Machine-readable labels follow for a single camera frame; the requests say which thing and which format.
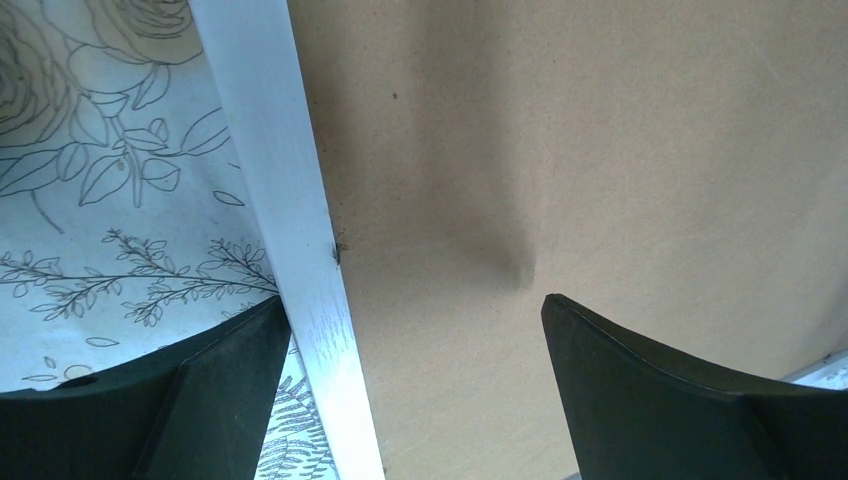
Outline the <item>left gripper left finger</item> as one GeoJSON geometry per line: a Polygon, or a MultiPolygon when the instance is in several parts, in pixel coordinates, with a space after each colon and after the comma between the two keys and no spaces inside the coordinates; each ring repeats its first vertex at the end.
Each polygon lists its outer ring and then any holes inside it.
{"type": "Polygon", "coordinates": [[[5,479],[250,479],[290,326],[270,298],[124,364],[1,397],[5,479]]]}

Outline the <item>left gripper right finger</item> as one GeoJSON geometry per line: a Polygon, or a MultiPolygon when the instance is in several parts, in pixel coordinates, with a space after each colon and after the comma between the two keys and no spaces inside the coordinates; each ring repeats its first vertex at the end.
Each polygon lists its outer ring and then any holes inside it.
{"type": "Polygon", "coordinates": [[[847,394],[743,373],[561,294],[541,309],[585,479],[843,479],[847,394]]]}

